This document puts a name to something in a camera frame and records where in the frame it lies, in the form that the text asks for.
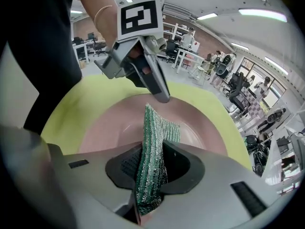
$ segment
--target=black vent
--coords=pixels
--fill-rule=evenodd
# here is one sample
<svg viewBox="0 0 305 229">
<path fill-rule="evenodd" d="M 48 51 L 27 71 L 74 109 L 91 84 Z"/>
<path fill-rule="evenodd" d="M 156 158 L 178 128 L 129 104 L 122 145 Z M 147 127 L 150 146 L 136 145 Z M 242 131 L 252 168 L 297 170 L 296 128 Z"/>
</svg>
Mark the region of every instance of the black vent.
<svg viewBox="0 0 305 229">
<path fill-rule="evenodd" d="M 231 187 L 252 217 L 259 215 L 266 209 L 263 202 L 244 182 L 233 183 Z"/>
<path fill-rule="evenodd" d="M 71 169 L 79 167 L 79 166 L 84 166 L 86 164 L 88 164 L 89 162 L 86 159 L 82 159 L 79 161 L 75 161 L 75 162 L 71 162 L 68 165 L 70 166 Z"/>
</svg>

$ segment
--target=green sponge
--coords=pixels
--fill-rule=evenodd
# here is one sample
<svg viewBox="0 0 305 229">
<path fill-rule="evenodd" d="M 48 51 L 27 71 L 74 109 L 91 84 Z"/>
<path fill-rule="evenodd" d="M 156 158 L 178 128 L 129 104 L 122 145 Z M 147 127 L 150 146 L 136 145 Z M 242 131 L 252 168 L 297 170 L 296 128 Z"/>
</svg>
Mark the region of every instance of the green sponge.
<svg viewBox="0 0 305 229">
<path fill-rule="evenodd" d="M 160 187 L 167 183 L 163 159 L 163 140 L 179 142 L 179 125 L 158 115 L 145 106 L 142 154 L 136 179 L 136 200 L 140 215 L 145 215 L 161 204 Z"/>
</svg>

